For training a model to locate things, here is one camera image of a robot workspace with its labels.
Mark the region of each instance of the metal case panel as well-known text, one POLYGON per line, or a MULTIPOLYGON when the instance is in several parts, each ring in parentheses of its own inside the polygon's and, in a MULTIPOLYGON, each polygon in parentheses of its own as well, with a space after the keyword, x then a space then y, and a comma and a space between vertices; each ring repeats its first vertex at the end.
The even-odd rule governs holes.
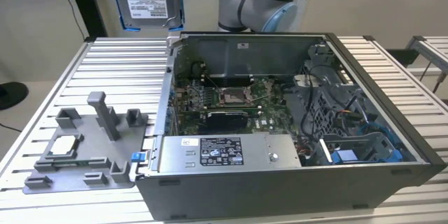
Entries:
POLYGON ((183 0, 116 0, 120 21, 127 30, 182 28, 183 0))
POLYGON ((155 220, 290 215, 376 207, 428 167, 395 165, 139 179, 155 220))

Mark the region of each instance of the blue tab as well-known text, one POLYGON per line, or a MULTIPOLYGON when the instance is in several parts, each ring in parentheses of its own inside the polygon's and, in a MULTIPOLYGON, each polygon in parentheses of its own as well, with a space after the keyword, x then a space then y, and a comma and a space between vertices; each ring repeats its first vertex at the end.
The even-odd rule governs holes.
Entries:
POLYGON ((131 155, 131 162, 132 163, 144 162, 146 159, 147 159, 147 153, 146 152, 135 152, 131 155))

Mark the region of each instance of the aluminum extrusion table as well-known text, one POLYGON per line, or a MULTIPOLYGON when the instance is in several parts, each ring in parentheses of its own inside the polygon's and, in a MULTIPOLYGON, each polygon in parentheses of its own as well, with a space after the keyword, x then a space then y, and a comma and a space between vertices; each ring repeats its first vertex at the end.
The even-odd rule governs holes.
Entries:
MULTIPOLYGON (((448 108, 376 41, 340 40, 380 88, 448 162, 448 108)), ((0 163, 0 222, 156 222, 138 188, 24 195, 22 187, 58 126, 60 108, 94 114, 91 91, 107 93, 116 112, 150 113, 144 149, 152 146, 154 120, 167 60, 166 39, 99 38, 83 44, 54 89, 0 163)), ((376 209, 199 223, 448 223, 448 169, 420 187, 392 195, 376 209)))

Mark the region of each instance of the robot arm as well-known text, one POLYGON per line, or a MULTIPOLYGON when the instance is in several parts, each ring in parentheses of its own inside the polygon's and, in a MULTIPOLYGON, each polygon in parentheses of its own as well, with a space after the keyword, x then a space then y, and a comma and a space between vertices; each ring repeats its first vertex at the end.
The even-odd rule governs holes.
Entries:
POLYGON ((298 13, 294 0, 219 0, 219 30, 286 31, 298 13))

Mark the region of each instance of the black cable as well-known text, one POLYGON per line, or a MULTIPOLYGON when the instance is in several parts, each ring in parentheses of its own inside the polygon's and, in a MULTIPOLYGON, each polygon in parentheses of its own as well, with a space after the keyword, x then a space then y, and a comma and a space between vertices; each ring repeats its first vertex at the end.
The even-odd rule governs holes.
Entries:
POLYGON ((74 8, 74 5, 72 5, 71 0, 67 0, 67 1, 68 1, 68 3, 70 3, 70 7, 72 8, 72 14, 74 14, 74 18, 75 18, 76 26, 78 26, 78 29, 79 29, 82 35, 83 35, 83 40, 84 40, 84 39, 86 39, 86 35, 84 35, 84 33, 83 33, 83 29, 82 29, 82 27, 80 27, 80 25, 79 25, 79 22, 78 22, 78 19, 76 19, 75 8, 74 8))
POLYGON ((0 124, 2 127, 7 128, 7 129, 11 129, 14 131, 18 131, 18 132, 22 132, 22 130, 18 130, 16 128, 14 127, 10 127, 10 126, 6 126, 4 124, 0 124))
POLYGON ((439 85, 440 85, 440 82, 436 83, 436 86, 434 87, 435 89, 432 90, 434 93, 436 93, 438 89, 439 89, 439 85))
POLYGON ((358 99, 358 96, 355 95, 352 97, 352 99, 350 100, 348 104, 346 105, 344 110, 350 110, 350 107, 352 106, 352 104, 356 101, 356 99, 358 99))
MULTIPOLYGON (((316 67, 326 67, 326 68, 330 68, 330 69, 332 69, 332 70, 335 71, 335 73, 338 73, 336 69, 335 69, 332 66, 330 66, 330 65, 323 65, 323 64, 315 65, 315 66, 308 70, 308 75, 312 75, 314 77, 316 77, 322 82, 323 82, 323 79, 322 79, 319 76, 316 76, 315 74, 311 73, 311 71, 312 71, 316 67)), ((344 104, 340 100, 338 100, 338 98, 336 98, 335 95, 332 94, 330 88, 328 88, 327 91, 328 91, 328 95, 330 95, 330 97, 331 97, 332 100, 339 104, 339 106, 340 106, 340 107, 346 107, 346 104, 344 104)))
POLYGON ((315 137, 312 136, 312 134, 310 134, 304 130, 304 122, 306 122, 306 119, 308 117, 310 109, 311 109, 311 106, 312 106, 312 103, 314 103, 314 82, 311 81, 310 71, 308 71, 308 80, 310 80, 310 97, 308 97, 308 103, 307 103, 307 107, 306 107, 306 114, 303 115, 303 118, 302 118, 302 121, 300 121, 300 130, 302 130, 303 134, 306 134, 308 139, 311 141, 315 141, 315 137))
POLYGON ((427 74, 427 71, 428 71, 430 66, 431 66, 431 62, 428 63, 428 66, 427 66, 427 68, 426 68, 426 71, 423 71, 423 74, 422 74, 422 76, 420 76, 420 81, 423 80, 423 77, 424 77, 426 74, 427 74))

